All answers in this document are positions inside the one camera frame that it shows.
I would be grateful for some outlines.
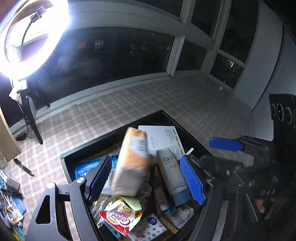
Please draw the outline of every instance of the plaid carpet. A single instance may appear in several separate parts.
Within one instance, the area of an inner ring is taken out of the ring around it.
[[[21,184],[27,212],[24,230],[35,206],[49,182],[66,184],[60,155],[94,138],[163,109],[213,155],[247,162],[247,155],[212,149],[211,137],[234,138],[254,135],[252,117],[244,117],[229,104],[229,93],[202,77],[174,78],[144,84],[74,105],[39,123],[44,140],[27,138],[21,143],[18,159],[35,173],[29,176],[14,162],[5,172]],[[79,240],[69,203],[66,203],[73,240]]]

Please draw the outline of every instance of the glass window pane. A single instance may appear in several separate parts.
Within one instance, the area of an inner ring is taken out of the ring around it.
[[[9,127],[23,118],[17,102],[8,96],[11,90],[9,78],[0,74],[0,107]]]
[[[221,0],[196,0],[191,23],[212,37],[216,26],[220,5]]]
[[[138,2],[149,4],[153,7],[165,10],[177,17],[180,16],[183,0],[136,0]]]
[[[217,54],[215,63],[210,74],[227,84],[229,87],[234,88],[241,73],[241,66],[231,61],[230,59]]]
[[[232,0],[220,49],[246,62],[256,31],[257,0]]]
[[[111,81],[165,72],[173,40],[173,36],[136,28],[67,31],[45,64],[27,78],[28,85],[31,90],[41,86],[53,102]]]
[[[206,52],[202,47],[185,41],[176,70],[200,70]]]

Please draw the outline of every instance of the tripod leg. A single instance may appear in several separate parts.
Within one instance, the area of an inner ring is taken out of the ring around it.
[[[42,145],[43,144],[43,140],[42,137],[39,133],[39,130],[37,128],[33,113],[31,111],[31,107],[30,107],[30,103],[29,103],[29,98],[27,98],[27,96],[22,96],[22,105],[23,105],[23,109],[25,112],[25,115],[28,118],[29,124],[32,128],[32,130],[34,131],[39,143]]]

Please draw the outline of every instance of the screw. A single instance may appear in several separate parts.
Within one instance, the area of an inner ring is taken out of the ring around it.
[[[49,183],[47,184],[47,188],[53,188],[55,186],[55,183]]]
[[[78,182],[78,183],[82,183],[82,182],[84,182],[84,177],[79,177],[79,178],[77,178],[77,180],[76,180],[76,182]]]
[[[214,182],[216,180],[216,178],[215,177],[209,177],[207,180],[212,183],[212,182]]]

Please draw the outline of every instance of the red packet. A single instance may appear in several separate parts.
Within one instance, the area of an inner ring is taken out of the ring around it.
[[[118,199],[99,214],[108,224],[126,236],[140,221],[143,213],[136,213],[122,199]]]

